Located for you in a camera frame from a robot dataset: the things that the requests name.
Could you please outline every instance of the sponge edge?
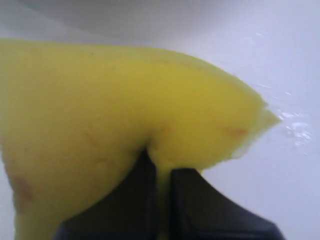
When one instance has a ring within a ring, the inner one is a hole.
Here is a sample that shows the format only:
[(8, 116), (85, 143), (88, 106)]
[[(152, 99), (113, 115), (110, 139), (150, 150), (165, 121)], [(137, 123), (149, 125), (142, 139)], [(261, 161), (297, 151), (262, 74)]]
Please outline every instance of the sponge edge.
[(16, 240), (49, 240), (145, 147), (164, 202), (171, 169), (230, 159), (279, 121), (238, 78), (181, 53), (10, 39), (0, 40), (0, 116)]
[(264, 109), (258, 116), (256, 124), (252, 127), (250, 133), (242, 142), (242, 145), (236, 149), (232, 155), (231, 159), (239, 159), (243, 157), (249, 150), (250, 146), (262, 136), (268, 129), (280, 123), (281, 120), (276, 117), (269, 109)]

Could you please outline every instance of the sponge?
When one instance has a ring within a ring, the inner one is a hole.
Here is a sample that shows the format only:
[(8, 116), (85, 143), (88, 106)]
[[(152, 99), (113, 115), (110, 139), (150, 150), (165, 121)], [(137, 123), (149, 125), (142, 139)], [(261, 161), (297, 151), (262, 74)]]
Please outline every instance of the sponge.
[(279, 120), (233, 75), (164, 49), (0, 40), (0, 144), (16, 240), (115, 189), (144, 149), (165, 208), (173, 168), (231, 159)]

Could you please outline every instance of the white surface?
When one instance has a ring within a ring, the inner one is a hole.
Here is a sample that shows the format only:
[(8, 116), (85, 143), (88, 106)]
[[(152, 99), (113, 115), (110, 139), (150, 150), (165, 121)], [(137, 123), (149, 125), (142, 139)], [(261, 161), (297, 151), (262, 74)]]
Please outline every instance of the white surface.
[[(243, 159), (204, 175), (277, 223), (288, 240), (320, 238), (319, 1), (24, 2), (31, 8), (0, 0), (0, 37), (172, 49), (216, 64), (258, 90), (283, 123)], [(11, 240), (11, 191), (2, 166), (0, 194), (0, 239)]]

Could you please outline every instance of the black clamp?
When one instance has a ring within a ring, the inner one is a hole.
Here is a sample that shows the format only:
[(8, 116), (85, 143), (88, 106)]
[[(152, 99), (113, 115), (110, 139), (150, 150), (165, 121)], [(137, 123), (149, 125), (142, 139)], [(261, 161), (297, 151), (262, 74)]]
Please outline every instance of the black clamp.
[[(156, 168), (144, 152), (108, 196), (63, 222), (53, 240), (156, 240)], [(170, 180), (170, 240), (285, 240), (277, 226), (235, 204), (194, 169)]]

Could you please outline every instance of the brown stain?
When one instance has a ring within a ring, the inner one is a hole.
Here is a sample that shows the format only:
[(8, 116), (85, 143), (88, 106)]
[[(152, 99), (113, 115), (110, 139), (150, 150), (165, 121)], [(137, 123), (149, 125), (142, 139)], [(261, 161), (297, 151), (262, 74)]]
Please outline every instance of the brown stain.
[(248, 133), (248, 130), (238, 127), (226, 126), (222, 129), (225, 133), (233, 137), (241, 137)]
[(166, 134), (168, 132), (170, 132), (172, 129), (171, 129), (171, 126), (170, 125), (163, 125), (162, 127), (160, 127), (159, 131), (160, 133), (163, 133), (163, 134)]
[(14, 160), (10, 160), (5, 164), (5, 171), (13, 190), (15, 210), (17, 213), (23, 214), (34, 200), (32, 188), (27, 179), (18, 174), (17, 164)]
[(98, 137), (93, 132), (87, 131), (84, 133), (84, 136), (88, 139), (91, 145), (97, 147), (100, 144)]
[(27, 211), (29, 205), (34, 201), (34, 195), (30, 184), (25, 177), (13, 175), (10, 177), (10, 184), (13, 189), (15, 210), (19, 214)]

